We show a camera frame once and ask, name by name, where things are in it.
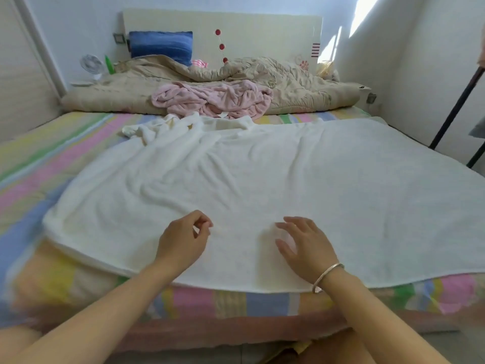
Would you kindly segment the person's left hand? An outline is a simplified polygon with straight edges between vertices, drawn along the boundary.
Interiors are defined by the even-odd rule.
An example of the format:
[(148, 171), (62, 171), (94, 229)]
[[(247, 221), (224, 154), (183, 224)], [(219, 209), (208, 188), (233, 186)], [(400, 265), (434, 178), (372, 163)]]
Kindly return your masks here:
[(211, 223), (212, 220), (199, 210), (173, 220), (159, 239), (154, 264), (166, 270), (172, 278), (181, 275), (191, 267), (204, 252), (207, 240), (193, 237), (192, 226), (197, 223)]

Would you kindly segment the person's right hand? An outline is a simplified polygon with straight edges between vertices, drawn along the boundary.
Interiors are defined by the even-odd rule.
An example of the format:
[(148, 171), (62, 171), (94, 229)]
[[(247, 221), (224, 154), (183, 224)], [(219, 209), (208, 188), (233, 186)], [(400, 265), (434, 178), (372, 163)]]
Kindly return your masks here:
[(313, 290), (323, 290), (324, 279), (343, 266), (324, 232), (313, 220), (312, 230), (309, 232), (301, 232), (295, 225), (285, 221), (276, 222), (275, 226), (287, 232), (298, 247), (299, 261), (287, 263), (289, 267), (301, 279), (310, 283)]

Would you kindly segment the person's left forearm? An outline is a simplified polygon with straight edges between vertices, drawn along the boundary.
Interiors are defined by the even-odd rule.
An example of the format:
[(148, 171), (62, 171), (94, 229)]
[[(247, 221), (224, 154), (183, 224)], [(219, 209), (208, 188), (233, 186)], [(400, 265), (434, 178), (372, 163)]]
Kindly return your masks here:
[(169, 261), (149, 265), (0, 364), (103, 364), (155, 297), (181, 274)]

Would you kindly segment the person's right forearm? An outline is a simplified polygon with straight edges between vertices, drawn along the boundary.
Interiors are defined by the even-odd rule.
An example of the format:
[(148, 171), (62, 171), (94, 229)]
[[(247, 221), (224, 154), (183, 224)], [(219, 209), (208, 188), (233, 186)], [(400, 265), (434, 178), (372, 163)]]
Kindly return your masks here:
[(376, 364), (451, 364), (342, 267), (324, 279), (324, 291)]

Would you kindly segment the large white towel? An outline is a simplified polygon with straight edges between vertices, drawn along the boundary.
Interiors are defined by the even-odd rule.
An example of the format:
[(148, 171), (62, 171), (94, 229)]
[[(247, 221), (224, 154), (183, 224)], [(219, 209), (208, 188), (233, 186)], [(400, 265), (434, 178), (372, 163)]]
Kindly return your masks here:
[(485, 177), (374, 119), (258, 125), (248, 116), (152, 117), (87, 165), (43, 219), (46, 236), (95, 268), (133, 276), (174, 219), (214, 227), (174, 283), (300, 293), (276, 222), (312, 219), (369, 288), (485, 273)]

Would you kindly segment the pink bed base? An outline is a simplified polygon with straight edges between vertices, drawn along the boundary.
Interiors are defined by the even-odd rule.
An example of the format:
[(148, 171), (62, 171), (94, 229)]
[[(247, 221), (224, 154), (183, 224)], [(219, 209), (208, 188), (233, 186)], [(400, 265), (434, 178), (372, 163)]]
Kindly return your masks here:
[[(485, 303), (447, 315), (418, 311), (397, 311), (397, 315), (419, 333), (458, 330), (467, 326), (485, 328)], [(347, 328), (345, 318), (336, 309), (286, 317), (156, 319), (134, 325), (113, 352), (156, 352), (307, 341)]]

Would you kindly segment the pink fleece blanket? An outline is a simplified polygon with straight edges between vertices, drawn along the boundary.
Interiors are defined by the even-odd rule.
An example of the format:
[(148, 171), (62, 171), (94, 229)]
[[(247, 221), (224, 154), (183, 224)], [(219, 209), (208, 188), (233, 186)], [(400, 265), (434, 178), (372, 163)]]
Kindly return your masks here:
[(250, 80), (213, 82), (212, 85), (190, 85), (173, 82), (161, 85), (151, 96), (153, 106), (179, 118), (198, 113), (213, 118), (236, 119), (249, 116), (258, 119), (270, 108), (274, 94), (271, 88)]

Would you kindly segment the beige quilt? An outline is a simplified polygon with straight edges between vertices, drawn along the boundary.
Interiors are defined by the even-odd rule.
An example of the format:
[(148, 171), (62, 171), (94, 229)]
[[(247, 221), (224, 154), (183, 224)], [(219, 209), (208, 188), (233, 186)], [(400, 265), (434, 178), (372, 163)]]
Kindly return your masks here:
[(350, 107), (360, 100), (359, 85), (325, 80), (292, 62), (268, 57), (229, 60), (216, 69), (185, 66), (165, 55), (135, 58), (115, 65), (107, 75), (87, 87), (71, 88), (62, 98), (65, 111), (123, 112), (167, 115), (151, 103), (164, 84), (175, 81), (196, 86), (250, 80), (272, 89), (266, 115), (308, 113)]

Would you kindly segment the yellowish plush toy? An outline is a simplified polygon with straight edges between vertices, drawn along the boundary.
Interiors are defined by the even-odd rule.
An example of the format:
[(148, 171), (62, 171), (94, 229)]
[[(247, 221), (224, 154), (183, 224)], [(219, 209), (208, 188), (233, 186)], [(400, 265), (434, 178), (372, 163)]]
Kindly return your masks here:
[(316, 76), (335, 82), (340, 82), (340, 76), (337, 69), (334, 66), (334, 62), (330, 60), (324, 60), (317, 63)]

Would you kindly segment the pastel striped bed sheet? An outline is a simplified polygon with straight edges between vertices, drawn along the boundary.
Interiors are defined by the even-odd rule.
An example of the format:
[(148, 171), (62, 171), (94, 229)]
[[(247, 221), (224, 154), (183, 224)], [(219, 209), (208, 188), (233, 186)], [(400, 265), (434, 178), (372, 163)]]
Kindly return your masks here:
[[(157, 116), (72, 112), (0, 146), (0, 328), (56, 324), (127, 280), (53, 247), (42, 219), (76, 175), (125, 140), (124, 125)], [(144, 320), (261, 318), (335, 312), (312, 293), (233, 293), (170, 287)]]

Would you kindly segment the cream headboard with red dots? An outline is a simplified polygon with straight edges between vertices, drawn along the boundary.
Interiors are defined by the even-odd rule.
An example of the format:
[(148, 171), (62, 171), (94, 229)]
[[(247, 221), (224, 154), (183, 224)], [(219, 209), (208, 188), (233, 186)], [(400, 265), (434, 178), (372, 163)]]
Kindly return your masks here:
[(125, 32), (191, 31), (192, 57), (209, 68), (229, 60), (266, 57), (313, 72), (320, 54), (323, 18), (314, 15), (125, 9)]

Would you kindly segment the blue pillow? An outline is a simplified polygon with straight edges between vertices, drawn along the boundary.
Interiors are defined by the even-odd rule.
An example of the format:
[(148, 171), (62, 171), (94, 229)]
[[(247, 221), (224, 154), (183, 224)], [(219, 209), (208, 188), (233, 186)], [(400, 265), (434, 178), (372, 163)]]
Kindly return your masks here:
[(131, 31), (129, 41), (133, 59), (165, 55), (184, 66), (192, 65), (192, 31)]

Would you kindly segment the black metal rack pole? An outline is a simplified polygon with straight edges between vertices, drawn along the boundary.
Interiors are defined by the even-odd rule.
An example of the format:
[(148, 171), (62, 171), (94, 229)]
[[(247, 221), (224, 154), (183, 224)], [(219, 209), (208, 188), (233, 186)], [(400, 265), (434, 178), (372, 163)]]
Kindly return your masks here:
[(476, 85), (478, 84), (479, 80), (482, 78), (483, 74), (485, 73), (485, 68), (482, 66), (479, 66), (470, 79), (469, 83), (465, 87), (464, 91), (458, 98), (457, 102), (453, 106), (452, 110), (448, 114), (446, 120), (442, 124), (441, 128), (435, 135), (434, 139), (432, 140), (431, 144), (428, 146), (430, 149), (435, 150), (438, 144), (440, 143), (441, 139), (444, 137), (445, 133), (447, 130), (450, 128), (452, 122), (455, 120), (457, 117), (458, 113), (460, 110), (463, 108), (465, 102), (471, 95), (472, 91), (475, 89)]
[(468, 168), (472, 169), (474, 167), (474, 165), (477, 163), (477, 161), (482, 157), (482, 155), (484, 153), (485, 153), (485, 141), (480, 146), (480, 148), (476, 151), (476, 153), (471, 157), (471, 159), (466, 164), (466, 166)]

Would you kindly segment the small white desk fan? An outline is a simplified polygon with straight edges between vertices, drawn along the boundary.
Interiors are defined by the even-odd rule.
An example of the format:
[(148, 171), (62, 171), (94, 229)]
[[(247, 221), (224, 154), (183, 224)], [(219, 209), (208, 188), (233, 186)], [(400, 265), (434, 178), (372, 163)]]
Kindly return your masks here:
[(95, 55), (83, 55), (80, 58), (80, 65), (82, 69), (92, 76), (94, 81), (99, 81), (107, 72), (105, 63)]

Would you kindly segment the white wardrobe door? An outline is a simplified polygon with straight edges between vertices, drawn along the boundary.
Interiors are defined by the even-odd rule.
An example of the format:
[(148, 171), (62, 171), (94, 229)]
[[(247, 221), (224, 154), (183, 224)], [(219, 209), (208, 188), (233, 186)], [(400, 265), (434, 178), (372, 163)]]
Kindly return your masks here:
[(0, 143), (61, 115), (60, 99), (14, 0), (0, 0)]

